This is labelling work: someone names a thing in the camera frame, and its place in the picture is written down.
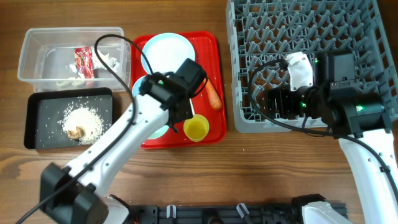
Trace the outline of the white tissue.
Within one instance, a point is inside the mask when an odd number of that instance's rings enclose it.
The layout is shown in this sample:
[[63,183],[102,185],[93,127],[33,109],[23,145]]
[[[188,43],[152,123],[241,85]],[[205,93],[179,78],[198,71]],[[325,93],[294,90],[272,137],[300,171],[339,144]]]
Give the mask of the white tissue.
[[[100,57],[103,59],[103,61],[115,72],[117,71],[118,67],[119,67],[119,62],[116,58],[111,57],[109,54],[102,54],[100,51],[98,51]],[[106,70],[106,67],[100,62],[100,60],[97,58],[95,53],[92,53],[92,67],[93,70],[98,70],[98,69],[103,69]],[[76,73],[79,79],[83,79],[84,78],[84,74],[80,73],[77,70],[77,65],[74,64],[70,64],[69,65],[71,71],[73,73]]]

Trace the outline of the red snack wrapper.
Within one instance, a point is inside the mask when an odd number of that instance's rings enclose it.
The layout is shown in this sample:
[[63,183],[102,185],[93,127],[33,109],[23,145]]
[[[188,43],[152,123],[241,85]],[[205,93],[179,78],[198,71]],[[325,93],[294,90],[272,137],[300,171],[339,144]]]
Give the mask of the red snack wrapper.
[[81,47],[74,50],[76,69],[79,76],[85,79],[93,79],[93,61],[91,47]]

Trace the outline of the light blue plate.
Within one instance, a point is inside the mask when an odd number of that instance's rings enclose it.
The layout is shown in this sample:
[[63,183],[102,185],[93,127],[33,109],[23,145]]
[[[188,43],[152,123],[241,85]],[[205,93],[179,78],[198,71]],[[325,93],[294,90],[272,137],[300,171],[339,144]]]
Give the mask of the light blue plate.
[[163,33],[149,39],[142,50],[153,72],[176,72],[189,58],[195,61],[195,49],[180,34]]

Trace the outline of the light green bowl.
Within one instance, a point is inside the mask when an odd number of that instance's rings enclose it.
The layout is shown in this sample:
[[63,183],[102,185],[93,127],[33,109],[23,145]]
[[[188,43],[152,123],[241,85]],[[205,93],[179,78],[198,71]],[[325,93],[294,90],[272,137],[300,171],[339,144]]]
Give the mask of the light green bowl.
[[150,135],[147,139],[148,140],[158,139],[158,138],[162,137],[168,130],[169,130],[169,127],[167,125],[165,125],[165,126],[161,127],[160,129],[158,129],[155,133]]

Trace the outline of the orange carrot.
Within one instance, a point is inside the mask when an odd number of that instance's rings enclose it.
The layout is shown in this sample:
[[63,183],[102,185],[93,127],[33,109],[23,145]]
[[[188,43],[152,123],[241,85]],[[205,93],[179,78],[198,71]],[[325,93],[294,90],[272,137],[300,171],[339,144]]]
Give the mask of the orange carrot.
[[222,108],[222,101],[210,80],[207,81],[205,88],[211,108],[214,110],[220,110]]

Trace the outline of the light blue bowl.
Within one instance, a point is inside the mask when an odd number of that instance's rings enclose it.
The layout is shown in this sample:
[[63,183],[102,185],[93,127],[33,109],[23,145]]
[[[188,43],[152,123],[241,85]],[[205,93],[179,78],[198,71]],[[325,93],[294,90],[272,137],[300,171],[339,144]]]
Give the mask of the light blue bowl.
[[139,89],[140,89],[140,87],[142,85],[142,82],[144,81],[145,77],[146,76],[142,76],[142,77],[138,78],[136,80],[136,82],[133,84],[133,88],[132,88],[133,97],[135,97],[136,95],[139,94]]

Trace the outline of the yellow plastic cup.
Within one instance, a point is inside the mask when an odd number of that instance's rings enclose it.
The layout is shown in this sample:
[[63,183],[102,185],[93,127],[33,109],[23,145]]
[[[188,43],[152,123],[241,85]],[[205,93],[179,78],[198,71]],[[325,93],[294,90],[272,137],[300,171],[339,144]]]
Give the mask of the yellow plastic cup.
[[185,120],[183,124],[185,135],[193,142],[204,140],[209,130],[208,120],[200,114],[195,114],[193,118]]

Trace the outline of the brown food scrap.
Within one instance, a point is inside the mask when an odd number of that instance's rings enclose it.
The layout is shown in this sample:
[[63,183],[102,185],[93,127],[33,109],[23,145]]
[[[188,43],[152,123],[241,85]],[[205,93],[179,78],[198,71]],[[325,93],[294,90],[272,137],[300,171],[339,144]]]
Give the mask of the brown food scrap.
[[75,130],[68,130],[67,135],[70,139],[79,140],[85,135],[85,132],[82,128],[76,126]]

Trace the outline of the white rice pile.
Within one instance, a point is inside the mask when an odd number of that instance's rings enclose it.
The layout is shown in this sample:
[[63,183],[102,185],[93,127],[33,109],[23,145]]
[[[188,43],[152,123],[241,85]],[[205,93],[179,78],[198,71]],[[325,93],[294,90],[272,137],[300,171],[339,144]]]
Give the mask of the white rice pile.
[[64,117],[57,123],[66,135],[68,130],[75,130],[76,126],[82,128],[85,132],[85,135],[79,140],[70,139],[67,135],[68,139],[84,145],[94,144],[104,131],[104,121],[97,112],[97,109],[83,105],[77,108],[69,106],[64,111]]

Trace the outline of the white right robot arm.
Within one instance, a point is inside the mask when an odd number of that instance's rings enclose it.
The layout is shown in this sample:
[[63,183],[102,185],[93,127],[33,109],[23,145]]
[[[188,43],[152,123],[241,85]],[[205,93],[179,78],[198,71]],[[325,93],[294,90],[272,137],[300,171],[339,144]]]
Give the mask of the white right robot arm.
[[397,223],[397,162],[392,122],[381,97],[361,94],[355,78],[325,78],[314,86],[265,93],[283,118],[320,118],[351,167],[366,223]]

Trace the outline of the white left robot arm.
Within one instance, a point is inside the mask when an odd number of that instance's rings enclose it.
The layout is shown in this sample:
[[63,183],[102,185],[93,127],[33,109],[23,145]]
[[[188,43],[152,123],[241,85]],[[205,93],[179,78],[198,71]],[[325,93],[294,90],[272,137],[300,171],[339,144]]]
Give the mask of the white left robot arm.
[[106,193],[123,165],[161,127],[192,118],[190,99],[205,75],[155,73],[128,110],[83,154],[41,175],[39,208],[57,223],[124,223],[129,208]]

